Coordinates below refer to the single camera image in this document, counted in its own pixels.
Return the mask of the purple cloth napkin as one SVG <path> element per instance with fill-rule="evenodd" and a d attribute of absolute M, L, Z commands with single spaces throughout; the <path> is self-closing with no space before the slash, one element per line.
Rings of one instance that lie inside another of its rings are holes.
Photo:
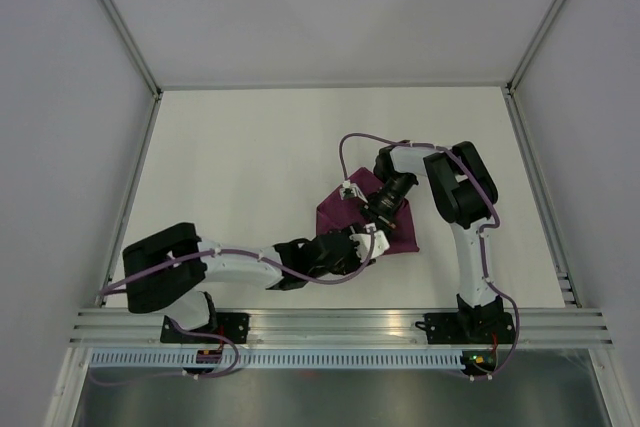
<path fill-rule="evenodd" d="M 349 180 L 355 183 L 365 195 L 377 192 L 383 182 L 366 167 L 354 171 Z M 339 189 L 334 189 L 316 208 L 316 234 L 326 234 L 330 230 L 341 230 L 354 223 L 365 224 L 360 213 L 362 201 L 358 198 L 342 200 Z M 416 240 L 415 227 L 408 200 L 403 200 L 396 213 L 396 229 L 387 234 L 390 248 L 386 255 L 417 253 L 420 251 Z"/>

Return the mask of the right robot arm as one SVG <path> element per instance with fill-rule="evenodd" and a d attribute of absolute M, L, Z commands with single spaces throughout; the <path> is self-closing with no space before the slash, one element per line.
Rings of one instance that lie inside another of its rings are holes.
<path fill-rule="evenodd" d="M 465 141 L 449 149 L 392 145 L 379 151 L 374 175 L 383 186 L 367 196 L 361 214 L 390 235 L 400 228 L 399 211 L 411 188 L 425 177 L 435 207 L 451 227 L 460 273 L 457 310 L 427 312 L 415 326 L 430 345 L 495 345 L 517 340 L 519 320 L 490 280 L 488 233 L 500 221 L 496 185 L 476 147 Z"/>

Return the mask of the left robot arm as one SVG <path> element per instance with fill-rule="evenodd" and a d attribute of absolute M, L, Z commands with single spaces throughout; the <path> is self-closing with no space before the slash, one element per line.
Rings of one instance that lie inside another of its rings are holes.
<path fill-rule="evenodd" d="M 218 319 L 200 285 L 242 283 L 273 291 L 336 285 L 372 259 L 373 235 L 359 225 L 249 249 L 207 240 L 193 223 L 182 222 L 124 249 L 127 308 L 138 315 L 161 313 L 206 343 L 216 336 Z"/>

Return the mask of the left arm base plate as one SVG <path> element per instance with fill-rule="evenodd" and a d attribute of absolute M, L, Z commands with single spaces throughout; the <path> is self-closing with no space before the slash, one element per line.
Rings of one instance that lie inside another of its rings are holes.
<path fill-rule="evenodd" d="M 160 342 L 162 344 L 219 344 L 218 338 L 203 337 L 203 334 L 214 334 L 229 339 L 234 344 L 243 345 L 247 343 L 250 331 L 250 315 L 239 312 L 218 312 L 216 314 L 216 325 L 207 324 L 203 327 L 191 331 L 189 334 L 178 330 L 171 320 L 165 316 L 161 328 Z"/>

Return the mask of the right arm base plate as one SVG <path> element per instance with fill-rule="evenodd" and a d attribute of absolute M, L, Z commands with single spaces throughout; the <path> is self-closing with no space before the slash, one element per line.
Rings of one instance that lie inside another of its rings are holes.
<path fill-rule="evenodd" d="M 473 323 L 463 321 L 457 313 L 429 312 L 415 326 L 426 334 L 429 345 L 508 345 L 516 336 L 508 313 L 494 321 Z"/>

